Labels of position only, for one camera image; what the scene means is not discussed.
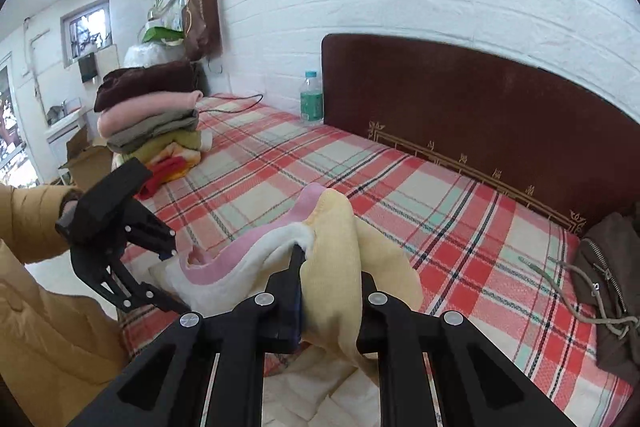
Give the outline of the left hand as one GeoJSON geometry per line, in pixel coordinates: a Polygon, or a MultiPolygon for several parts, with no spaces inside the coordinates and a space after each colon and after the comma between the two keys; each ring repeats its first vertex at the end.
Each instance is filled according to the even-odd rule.
{"type": "Polygon", "coordinates": [[[72,211],[77,206],[78,200],[79,196],[77,194],[67,194],[61,202],[60,214],[58,217],[62,218],[66,213],[72,211]]]}

